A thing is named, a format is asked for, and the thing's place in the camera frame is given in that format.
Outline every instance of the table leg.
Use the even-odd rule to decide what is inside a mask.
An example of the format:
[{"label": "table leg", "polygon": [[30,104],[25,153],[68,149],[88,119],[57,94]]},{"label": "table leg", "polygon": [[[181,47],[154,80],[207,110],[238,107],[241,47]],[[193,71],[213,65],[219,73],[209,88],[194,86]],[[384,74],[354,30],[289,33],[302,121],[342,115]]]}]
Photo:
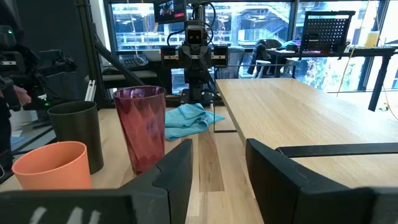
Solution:
[{"label": "table leg", "polygon": [[377,102],[379,101],[380,92],[383,87],[383,83],[384,83],[384,79],[386,77],[387,67],[388,67],[388,63],[390,62],[390,59],[391,59],[391,55],[383,56],[383,58],[382,58],[381,67],[379,70],[379,74],[377,75],[377,78],[376,78],[376,83],[374,84],[374,89],[372,92],[371,101],[369,102],[368,110],[371,110],[371,111],[376,110]]},{"label": "table leg", "polygon": [[[213,95],[213,121],[216,121],[216,80],[214,80],[214,95]],[[237,130],[216,130],[216,122],[213,123],[214,133],[236,133]]]},{"label": "table leg", "polygon": [[296,65],[293,65],[292,78],[296,79]]},{"label": "table leg", "polygon": [[[279,63],[279,57],[275,56],[275,64],[277,65]],[[275,66],[275,70],[274,70],[274,77],[275,78],[280,78],[280,68],[282,68],[281,66]]]}]

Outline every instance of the glass rim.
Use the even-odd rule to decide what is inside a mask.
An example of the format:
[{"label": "glass rim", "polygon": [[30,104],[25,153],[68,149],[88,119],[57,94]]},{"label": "glass rim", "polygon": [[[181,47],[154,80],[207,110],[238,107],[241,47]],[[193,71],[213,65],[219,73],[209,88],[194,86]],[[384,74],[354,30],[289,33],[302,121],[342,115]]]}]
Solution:
[{"label": "glass rim", "polygon": [[[70,106],[70,105],[78,105],[78,104],[85,104],[90,106],[89,108],[83,109],[81,111],[76,111],[72,113],[54,113],[54,110],[57,110],[59,108],[62,108],[63,106]],[[78,114],[78,113],[84,113],[86,111],[92,110],[93,108],[97,107],[97,103],[94,101],[85,101],[85,100],[78,100],[78,101],[71,101],[71,102],[66,102],[66,103],[61,103],[59,105],[53,106],[50,109],[47,110],[47,114],[50,116],[64,116],[64,115],[71,115],[71,114]]]},{"label": "glass rim", "polygon": [[[146,96],[146,97],[142,97],[142,98],[130,98],[130,97],[121,97],[121,96],[116,96],[117,93],[119,93],[120,91],[124,91],[124,90],[130,90],[130,89],[139,89],[139,88],[160,88],[163,92],[159,93],[159,94],[155,94],[153,96]],[[166,89],[161,87],[161,86],[151,86],[151,85],[145,85],[145,86],[131,86],[131,87],[127,87],[127,88],[123,88],[121,90],[118,90],[116,92],[113,93],[113,98],[118,98],[118,99],[126,99],[126,100],[141,100],[141,99],[148,99],[148,98],[152,98],[152,97],[156,97],[159,96],[161,94],[166,93]]]}]

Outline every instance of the cup rim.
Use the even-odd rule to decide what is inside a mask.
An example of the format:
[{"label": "cup rim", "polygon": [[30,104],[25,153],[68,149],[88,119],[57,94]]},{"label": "cup rim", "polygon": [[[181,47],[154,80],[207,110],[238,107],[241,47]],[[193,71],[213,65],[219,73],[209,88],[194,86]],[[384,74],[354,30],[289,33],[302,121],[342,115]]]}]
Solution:
[{"label": "cup rim", "polygon": [[[82,110],[82,111],[78,111],[78,112],[72,112],[72,113],[63,113],[63,114],[58,114],[58,113],[52,113],[51,111],[54,110],[54,108],[58,108],[61,106],[65,106],[65,105],[69,105],[69,104],[74,104],[74,103],[92,103],[93,106],[91,106],[88,109]],[[66,115],[71,115],[71,114],[76,114],[76,113],[82,113],[82,112],[86,112],[88,110],[93,109],[94,107],[96,107],[97,104],[94,101],[84,101],[84,100],[78,100],[78,101],[71,101],[71,102],[67,102],[67,103],[61,103],[59,105],[53,106],[51,107],[49,110],[47,110],[47,114],[51,115],[51,116],[66,116]]]},{"label": "cup rim", "polygon": [[[152,88],[160,88],[163,90],[163,93],[159,93],[157,95],[153,95],[153,96],[147,96],[144,98],[129,98],[129,97],[120,97],[120,96],[116,96],[116,93],[123,91],[123,90],[129,90],[129,89],[135,89],[135,88],[142,88],[142,87],[152,87]],[[121,90],[118,90],[116,92],[113,93],[113,98],[118,98],[118,99],[129,99],[129,100],[141,100],[141,99],[148,99],[148,98],[152,98],[152,97],[156,97],[159,96],[161,94],[166,93],[166,89],[161,87],[161,86],[151,86],[151,85],[144,85],[144,86],[132,86],[132,87],[127,87],[127,88],[123,88]]]},{"label": "cup rim", "polygon": [[[72,160],[72,161],[68,162],[67,164],[64,164],[64,165],[62,165],[62,166],[60,166],[60,167],[57,167],[57,168],[55,168],[55,169],[51,169],[51,170],[47,170],[47,171],[43,171],[43,172],[29,173],[29,174],[23,173],[23,172],[19,172],[19,171],[15,171],[15,166],[16,166],[18,163],[20,163],[21,160],[22,160],[24,157],[27,157],[27,156],[29,156],[30,154],[36,153],[36,152],[39,151],[39,150],[46,150],[46,148],[51,147],[51,146],[54,146],[54,145],[56,145],[56,144],[66,144],[66,143],[79,144],[79,145],[81,145],[81,146],[84,146],[84,150],[83,150],[83,152],[82,152],[78,157],[76,157],[74,160]],[[24,176],[28,176],[28,175],[39,175],[39,174],[47,174],[47,173],[49,173],[49,172],[54,172],[54,171],[56,171],[56,170],[62,169],[62,168],[64,168],[64,167],[66,167],[66,166],[69,166],[70,164],[76,162],[76,161],[79,160],[81,157],[83,157],[86,153],[87,153],[87,146],[86,146],[85,144],[81,143],[81,142],[78,142],[78,141],[55,142],[55,143],[52,143],[52,144],[48,144],[48,145],[46,145],[46,146],[38,147],[37,149],[34,149],[34,150],[28,152],[27,154],[21,156],[20,158],[17,159],[17,161],[15,161],[15,163],[13,163],[13,165],[12,165],[12,167],[11,167],[11,170],[12,170],[12,172],[13,172],[14,174],[17,174],[17,175],[24,175]]]}]

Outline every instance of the blue towel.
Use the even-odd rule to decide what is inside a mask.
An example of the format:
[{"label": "blue towel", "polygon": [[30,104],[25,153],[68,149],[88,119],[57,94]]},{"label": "blue towel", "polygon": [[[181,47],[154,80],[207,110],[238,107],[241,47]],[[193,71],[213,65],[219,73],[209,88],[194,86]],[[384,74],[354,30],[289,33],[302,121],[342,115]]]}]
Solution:
[{"label": "blue towel", "polygon": [[165,138],[168,141],[188,136],[190,134],[205,132],[210,124],[221,121],[223,116],[205,111],[200,103],[195,105],[184,104],[166,112]]}]

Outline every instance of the screen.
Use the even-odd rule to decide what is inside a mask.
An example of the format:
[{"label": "screen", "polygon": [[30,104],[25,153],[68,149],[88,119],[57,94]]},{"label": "screen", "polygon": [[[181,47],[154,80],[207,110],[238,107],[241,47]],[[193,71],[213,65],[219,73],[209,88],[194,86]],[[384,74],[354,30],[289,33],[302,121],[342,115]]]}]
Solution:
[{"label": "screen", "polygon": [[155,22],[167,24],[185,21],[187,3],[185,0],[155,0]]}]

